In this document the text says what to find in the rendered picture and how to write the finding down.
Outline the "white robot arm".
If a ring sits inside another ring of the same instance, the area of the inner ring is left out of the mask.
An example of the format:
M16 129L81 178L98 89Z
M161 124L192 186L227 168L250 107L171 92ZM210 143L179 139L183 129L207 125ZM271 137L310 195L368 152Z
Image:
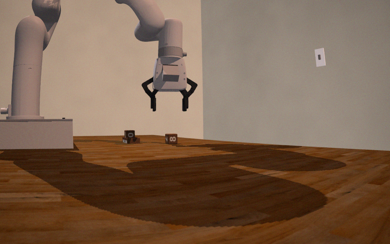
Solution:
M158 57L186 57L182 50L182 22L164 18L154 0L115 0L135 12L139 23L134 34L139 41L158 41ZM60 0L32 0L34 16L23 18L15 32L12 98L1 108L6 119L44 119L39 116L42 52L48 46L61 14ZM162 65L162 81L178 82L178 65Z

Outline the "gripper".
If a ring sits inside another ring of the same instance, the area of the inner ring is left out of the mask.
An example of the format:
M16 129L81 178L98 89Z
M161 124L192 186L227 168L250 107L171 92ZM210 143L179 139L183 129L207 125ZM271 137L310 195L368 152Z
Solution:
M161 70L163 64L178 65L178 69L179 69L178 82L162 81ZM153 92L151 92L147 87L147 85L150 83L153 83ZM187 83L191 85L191 89L188 92L186 91ZM153 109L153 111L156 111L155 95L158 91L180 92L183 95L182 111L186 111L186 109L189 106L188 98L196 89L197 83L193 82L192 80L186 77L186 66L185 66L185 61L184 59L182 59L182 57L175 56L175 55L167 55L167 56L158 57L155 60L153 77L143 82L142 87L145 90L145 93L147 93L147 95L150 96L151 98L151 109Z

